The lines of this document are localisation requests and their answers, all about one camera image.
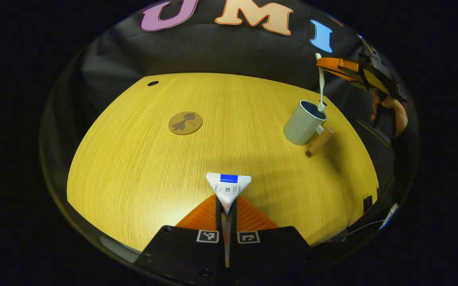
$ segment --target table surface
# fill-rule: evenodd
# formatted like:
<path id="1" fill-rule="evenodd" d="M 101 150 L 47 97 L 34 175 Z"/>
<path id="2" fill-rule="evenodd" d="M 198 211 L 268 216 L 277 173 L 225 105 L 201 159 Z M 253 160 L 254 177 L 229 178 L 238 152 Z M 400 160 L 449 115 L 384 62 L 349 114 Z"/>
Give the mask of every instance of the table surface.
<path id="1" fill-rule="evenodd" d="M 207 172 L 248 175 L 241 196 L 279 226 L 295 226 L 310 245 L 323 242 L 362 216 L 363 199 L 376 200 L 378 179 L 359 136 L 327 98 L 324 126 L 336 134 L 318 154 L 309 158 L 308 145 L 285 138 L 302 99 L 318 103 L 320 95 L 231 74 L 144 77 L 84 136 L 68 201 L 102 232 L 142 250 L 161 226 L 174 226 L 213 194 Z M 169 119 L 189 111 L 202 127 L 173 134 Z"/>

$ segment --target round coaster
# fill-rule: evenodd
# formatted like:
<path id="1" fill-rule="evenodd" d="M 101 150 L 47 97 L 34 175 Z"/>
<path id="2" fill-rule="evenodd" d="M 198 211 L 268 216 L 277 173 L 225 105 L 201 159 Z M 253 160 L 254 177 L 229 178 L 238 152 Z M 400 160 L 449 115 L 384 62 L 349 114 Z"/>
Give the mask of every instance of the round coaster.
<path id="1" fill-rule="evenodd" d="M 195 112 L 180 112 L 169 120 L 169 130 L 178 135 L 196 132 L 201 125 L 202 118 Z"/>

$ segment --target white spoon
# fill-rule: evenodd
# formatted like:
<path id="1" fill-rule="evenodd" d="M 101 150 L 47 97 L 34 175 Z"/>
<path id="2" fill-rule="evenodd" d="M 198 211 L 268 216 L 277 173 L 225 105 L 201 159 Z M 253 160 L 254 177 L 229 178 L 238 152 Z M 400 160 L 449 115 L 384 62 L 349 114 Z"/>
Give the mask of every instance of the white spoon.
<path id="1" fill-rule="evenodd" d="M 321 54 L 316 53 L 316 60 L 319 60 L 320 58 L 321 58 Z M 319 67 L 319 87 L 320 87 L 320 93 L 321 93 L 321 100 L 318 105 L 318 112 L 323 112 L 324 111 L 324 104 L 323 104 L 324 72 L 323 72 L 322 67 Z"/>

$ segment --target wooden stick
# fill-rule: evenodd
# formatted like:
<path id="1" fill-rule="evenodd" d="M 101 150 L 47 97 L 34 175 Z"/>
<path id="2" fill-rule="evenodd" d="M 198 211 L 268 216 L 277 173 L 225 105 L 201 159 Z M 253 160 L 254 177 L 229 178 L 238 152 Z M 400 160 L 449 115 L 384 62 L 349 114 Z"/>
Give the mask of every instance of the wooden stick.
<path id="1" fill-rule="evenodd" d="M 309 147 L 309 152 L 311 155 L 315 155 L 317 151 L 323 147 L 327 141 L 331 138 L 331 136 L 335 134 L 335 131 L 331 127 L 326 127 L 325 131 L 312 142 L 311 146 Z"/>

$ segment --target gray mug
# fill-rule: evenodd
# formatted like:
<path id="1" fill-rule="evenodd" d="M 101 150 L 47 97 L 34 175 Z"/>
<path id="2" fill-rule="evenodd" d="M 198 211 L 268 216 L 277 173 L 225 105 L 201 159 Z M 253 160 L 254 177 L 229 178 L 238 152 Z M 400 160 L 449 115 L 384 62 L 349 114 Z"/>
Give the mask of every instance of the gray mug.
<path id="1" fill-rule="evenodd" d="M 305 145 L 315 132 L 323 133 L 326 114 L 318 111 L 317 105 L 300 100 L 284 127 L 285 137 L 295 145 Z"/>

